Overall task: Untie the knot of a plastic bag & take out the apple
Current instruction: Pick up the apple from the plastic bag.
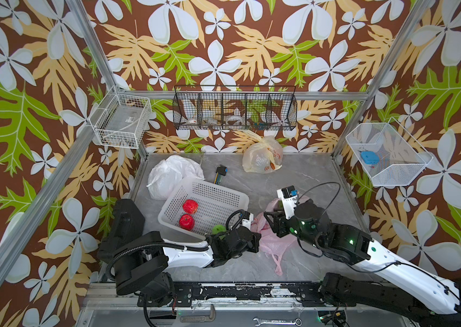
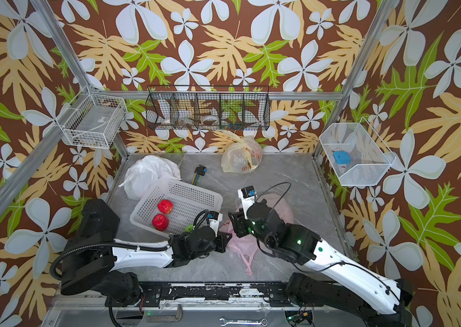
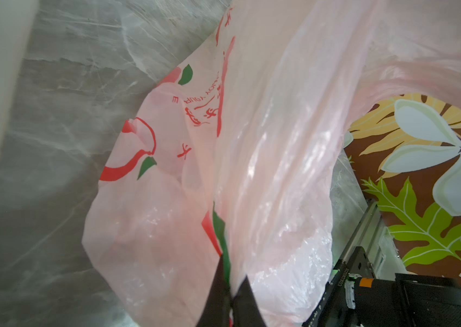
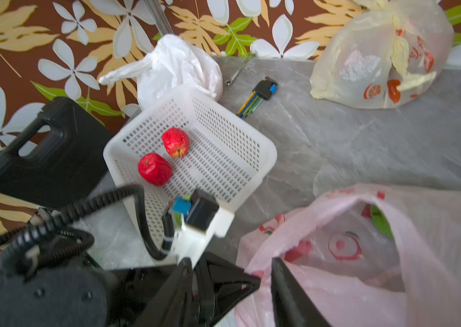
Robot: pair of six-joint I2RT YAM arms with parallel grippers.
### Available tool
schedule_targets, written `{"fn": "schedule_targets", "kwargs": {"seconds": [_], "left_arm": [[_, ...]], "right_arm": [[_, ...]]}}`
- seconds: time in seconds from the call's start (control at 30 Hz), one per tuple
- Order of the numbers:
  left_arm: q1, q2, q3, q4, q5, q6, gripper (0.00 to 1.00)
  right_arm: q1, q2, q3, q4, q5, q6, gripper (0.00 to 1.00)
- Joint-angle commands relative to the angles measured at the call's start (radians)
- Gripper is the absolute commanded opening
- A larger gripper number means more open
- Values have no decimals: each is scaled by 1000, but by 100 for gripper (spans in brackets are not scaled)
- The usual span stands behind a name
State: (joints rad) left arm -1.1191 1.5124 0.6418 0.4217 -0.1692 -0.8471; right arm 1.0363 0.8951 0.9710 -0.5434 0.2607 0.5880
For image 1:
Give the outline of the white perforated plastic basket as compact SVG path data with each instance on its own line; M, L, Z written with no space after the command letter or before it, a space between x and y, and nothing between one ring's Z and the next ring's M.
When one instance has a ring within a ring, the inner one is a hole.
M194 227L191 231L180 227L179 220L185 214L186 200L195 201L199 208L192 214ZM163 226L200 240L211 234L213 227L224 225L229 215L239 209L248 210L249 197L221 185L208 183L198 178L185 178L172 191L158 214Z

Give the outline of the pink apple-print plastic bag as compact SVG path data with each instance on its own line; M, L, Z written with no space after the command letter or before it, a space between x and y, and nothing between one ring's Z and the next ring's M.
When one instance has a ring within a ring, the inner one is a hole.
M261 234L260 252L273 261L275 264L274 272L281 277L287 275L288 265L295 261L293 253L297 246L297 240L290 235L283 238L277 237L268 224L267 218L264 216L266 211L274 212L275 209L280 208L281 213L284 213L278 202L278 199L270 201L266 209L254 218L251 231Z

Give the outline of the red apple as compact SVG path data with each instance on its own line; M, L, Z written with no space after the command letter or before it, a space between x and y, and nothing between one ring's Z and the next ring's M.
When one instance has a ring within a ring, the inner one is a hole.
M191 215L184 214L179 219L179 226L183 230L192 231L195 226L195 220Z
M188 199L184 202L182 208L188 215L193 215L198 211L199 204L195 200Z

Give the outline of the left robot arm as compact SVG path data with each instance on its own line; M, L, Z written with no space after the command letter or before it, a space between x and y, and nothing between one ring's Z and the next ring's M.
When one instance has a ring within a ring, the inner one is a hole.
M98 258L106 264L106 278L115 282L119 296L138 294L164 305L175 295L169 268L215 268L245 252L259 251L262 236L250 227L252 215L236 214L237 223L223 232L198 243L178 243L162 238L158 231L144 234L144 217L122 212L98 250Z

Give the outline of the green apple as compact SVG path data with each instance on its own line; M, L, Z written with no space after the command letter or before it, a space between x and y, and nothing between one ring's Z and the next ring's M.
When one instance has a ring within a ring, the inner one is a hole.
M226 230L225 226L216 225L216 226L213 227L211 234L216 235L216 234L223 233L223 232L226 232L226 231L227 230Z

